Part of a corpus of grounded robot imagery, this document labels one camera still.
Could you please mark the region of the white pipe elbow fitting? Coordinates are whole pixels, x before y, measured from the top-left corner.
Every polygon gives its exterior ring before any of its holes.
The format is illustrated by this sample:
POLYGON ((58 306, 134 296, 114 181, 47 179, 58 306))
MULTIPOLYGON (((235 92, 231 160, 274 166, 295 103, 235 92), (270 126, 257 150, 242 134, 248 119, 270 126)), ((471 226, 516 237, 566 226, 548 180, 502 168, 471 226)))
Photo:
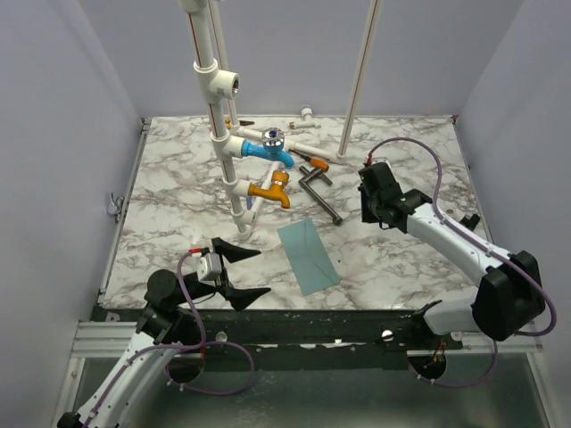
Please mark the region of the white pipe elbow fitting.
POLYGON ((313 109, 309 105, 302 107, 300 114, 301 117, 299 119, 289 123, 290 129, 320 128, 319 122, 314 117, 313 109))

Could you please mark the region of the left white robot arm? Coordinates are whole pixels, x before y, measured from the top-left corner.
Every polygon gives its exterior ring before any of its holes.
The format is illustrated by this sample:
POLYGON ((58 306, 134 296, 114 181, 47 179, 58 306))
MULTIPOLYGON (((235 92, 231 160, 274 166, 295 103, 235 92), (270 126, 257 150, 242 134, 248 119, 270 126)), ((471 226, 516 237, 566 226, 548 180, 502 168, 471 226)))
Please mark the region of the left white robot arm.
POLYGON ((204 358, 208 348, 223 346, 246 351, 228 340, 208 340, 194 299, 219 293, 234 310, 246 309, 269 288, 236 289, 229 281, 226 265, 256 257, 260 251, 216 237, 209 246, 193 248, 186 255, 200 257, 197 270, 187 275, 180 269, 152 273, 143 315, 125 351, 89 399, 78 410, 60 416, 57 426, 127 427, 153 383, 170 371, 175 356, 195 354, 204 358))

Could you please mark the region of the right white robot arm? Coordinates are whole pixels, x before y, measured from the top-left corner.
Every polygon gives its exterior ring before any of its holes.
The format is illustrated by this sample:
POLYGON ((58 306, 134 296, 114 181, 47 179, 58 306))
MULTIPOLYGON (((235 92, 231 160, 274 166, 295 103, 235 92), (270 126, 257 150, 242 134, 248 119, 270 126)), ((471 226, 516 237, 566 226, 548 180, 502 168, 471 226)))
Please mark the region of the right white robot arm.
POLYGON ((431 349, 452 332, 483 333, 502 342, 545 310, 536 258, 502 249, 455 220, 438 216, 433 200, 417 189, 403 192, 384 162, 359 172, 361 220, 396 228, 438 251, 477 287, 472 297, 425 305, 410 328, 412 342, 431 349))

